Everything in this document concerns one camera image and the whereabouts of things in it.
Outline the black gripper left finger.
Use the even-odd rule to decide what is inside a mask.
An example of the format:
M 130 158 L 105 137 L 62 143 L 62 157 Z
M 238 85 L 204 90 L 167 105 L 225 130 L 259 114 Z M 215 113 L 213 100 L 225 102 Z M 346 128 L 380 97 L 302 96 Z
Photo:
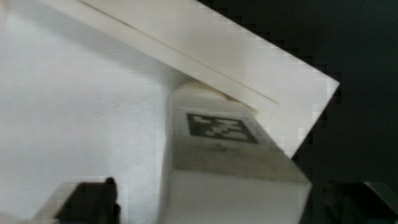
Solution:
M 112 177 L 103 182 L 76 185 L 55 215 L 58 224 L 119 224 L 117 183 Z

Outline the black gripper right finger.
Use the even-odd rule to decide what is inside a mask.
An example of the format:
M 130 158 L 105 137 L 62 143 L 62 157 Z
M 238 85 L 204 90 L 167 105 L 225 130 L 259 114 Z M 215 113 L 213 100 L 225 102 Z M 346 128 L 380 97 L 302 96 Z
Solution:
M 398 192 L 380 182 L 329 182 L 327 224 L 398 224 Z

